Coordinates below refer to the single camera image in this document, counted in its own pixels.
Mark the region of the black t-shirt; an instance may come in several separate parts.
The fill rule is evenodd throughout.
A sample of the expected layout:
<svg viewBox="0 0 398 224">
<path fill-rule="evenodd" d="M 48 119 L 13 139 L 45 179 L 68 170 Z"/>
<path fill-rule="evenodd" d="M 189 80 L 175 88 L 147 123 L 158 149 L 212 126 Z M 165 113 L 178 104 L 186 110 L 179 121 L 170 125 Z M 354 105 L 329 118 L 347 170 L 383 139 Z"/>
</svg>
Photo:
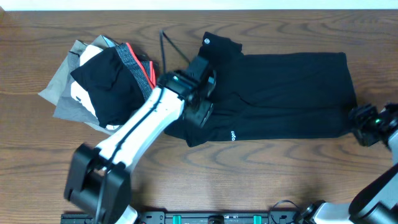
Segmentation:
<svg viewBox="0 0 398 224">
<path fill-rule="evenodd" d="M 214 109 L 197 127 L 179 118 L 165 133 L 195 147 L 208 141 L 337 138 L 351 129 L 356 94 L 344 53 L 245 55 L 206 32 L 199 49 L 216 72 Z"/>
</svg>

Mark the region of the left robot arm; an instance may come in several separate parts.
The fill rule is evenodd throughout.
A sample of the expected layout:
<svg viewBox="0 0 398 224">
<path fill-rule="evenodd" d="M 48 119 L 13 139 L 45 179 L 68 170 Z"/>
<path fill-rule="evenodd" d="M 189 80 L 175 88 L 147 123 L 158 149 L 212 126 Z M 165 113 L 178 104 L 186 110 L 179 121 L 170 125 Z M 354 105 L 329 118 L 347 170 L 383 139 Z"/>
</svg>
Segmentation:
<svg viewBox="0 0 398 224">
<path fill-rule="evenodd" d="M 213 104 L 216 85 L 209 61 L 196 56 L 185 70 L 163 74 L 149 99 L 113 135 L 92 148 L 79 146 L 73 154 L 64 197 L 86 212 L 92 223 L 134 223 L 131 173 L 157 137 L 184 118 L 203 127 Z"/>
</svg>

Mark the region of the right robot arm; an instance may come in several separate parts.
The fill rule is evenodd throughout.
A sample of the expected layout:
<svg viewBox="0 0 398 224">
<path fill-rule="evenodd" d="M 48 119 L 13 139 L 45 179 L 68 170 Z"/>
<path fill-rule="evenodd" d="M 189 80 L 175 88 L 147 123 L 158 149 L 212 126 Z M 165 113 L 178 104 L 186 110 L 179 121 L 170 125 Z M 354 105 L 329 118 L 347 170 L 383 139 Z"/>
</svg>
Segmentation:
<svg viewBox="0 0 398 224">
<path fill-rule="evenodd" d="M 352 132 L 361 146 L 382 142 L 392 153 L 392 167 L 360 191 L 351 203 L 311 204 L 295 223 L 397 224 L 397 104 L 381 111 L 373 105 L 353 109 L 349 114 Z"/>
</svg>

